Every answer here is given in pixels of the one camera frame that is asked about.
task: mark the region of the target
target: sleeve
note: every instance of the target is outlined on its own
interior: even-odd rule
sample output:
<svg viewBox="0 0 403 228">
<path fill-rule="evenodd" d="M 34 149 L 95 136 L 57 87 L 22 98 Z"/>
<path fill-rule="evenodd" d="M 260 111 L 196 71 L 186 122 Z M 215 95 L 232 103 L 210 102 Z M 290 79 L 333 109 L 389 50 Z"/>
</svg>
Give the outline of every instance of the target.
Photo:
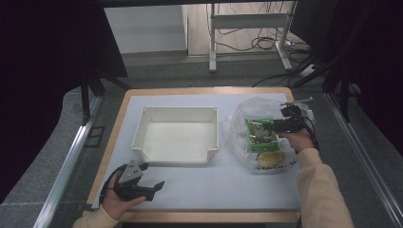
<svg viewBox="0 0 403 228">
<path fill-rule="evenodd" d="M 335 174 L 331 167 L 322 163 L 319 152 L 304 149 L 297 157 L 301 166 L 297 187 L 301 196 L 302 227 L 354 227 Z"/>
<path fill-rule="evenodd" d="M 101 204 L 100 209 L 94 214 L 77 219 L 73 228 L 112 228 L 119 221 L 111 218 Z"/>
</svg>

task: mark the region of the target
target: gray floor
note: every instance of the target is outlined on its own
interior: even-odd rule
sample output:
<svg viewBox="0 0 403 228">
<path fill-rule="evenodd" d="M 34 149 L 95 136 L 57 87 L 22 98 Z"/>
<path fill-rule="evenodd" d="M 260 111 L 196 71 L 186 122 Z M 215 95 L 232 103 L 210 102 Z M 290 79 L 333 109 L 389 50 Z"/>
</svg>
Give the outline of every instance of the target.
<svg viewBox="0 0 403 228">
<path fill-rule="evenodd" d="M 270 75 L 284 73 L 276 54 L 220 57 L 218 72 L 215 74 L 208 72 L 205 57 L 186 58 L 181 54 L 174 56 L 160 54 L 146 56 L 146 58 L 126 55 L 124 59 L 129 78 L 122 81 L 136 88 L 251 86 Z M 267 80 L 259 86 L 270 86 L 280 79 Z M 335 170 L 340 191 L 350 209 L 355 227 L 393 227 L 382 201 L 369 182 L 353 148 L 321 92 L 319 85 L 322 80 L 323 78 L 318 78 L 293 90 L 296 99 L 311 96 L 315 99 L 308 105 L 313 109 L 317 119 L 316 129 L 321 146 L 321 157 Z M 102 114 L 97 116 L 93 125 L 94 135 L 95 131 L 103 131 L 103 135 L 101 138 L 91 138 L 86 141 L 86 146 L 77 161 L 51 227 L 71 227 L 74 220 L 82 215 L 83 207 L 86 206 L 92 180 L 96 175 L 120 103 L 125 95 L 121 88 L 107 81 L 103 82 L 106 95 L 100 107 Z M 283 81 L 278 86 L 283 86 L 286 82 Z M 350 101 L 350 117 L 376 168 L 401 204 L 403 202 L 403 180 L 399 178 L 403 169 L 401 156 L 366 117 L 355 99 Z M 65 96 L 62 117 L 52 137 L 25 176 L 0 206 L 0 227 L 33 226 L 74 140 L 81 118 L 80 90 L 74 89 Z M 294 226 L 295 224 L 256 224 L 256 227 Z M 162 226 L 142 224 L 137 227 Z M 200 227 L 218 226 L 209 224 L 200 225 Z M 237 226 L 221 225 L 220 227 L 235 228 Z"/>
</svg>

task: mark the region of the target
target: white plastic tray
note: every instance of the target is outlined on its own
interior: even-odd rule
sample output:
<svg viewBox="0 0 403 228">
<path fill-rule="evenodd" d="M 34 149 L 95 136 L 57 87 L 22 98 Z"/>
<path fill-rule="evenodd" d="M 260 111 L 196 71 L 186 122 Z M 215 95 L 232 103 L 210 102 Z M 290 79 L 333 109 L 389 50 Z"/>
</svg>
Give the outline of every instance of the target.
<svg viewBox="0 0 403 228">
<path fill-rule="evenodd" d="M 208 163 L 218 129 L 216 107 L 144 107 L 132 149 L 148 163 Z"/>
</svg>

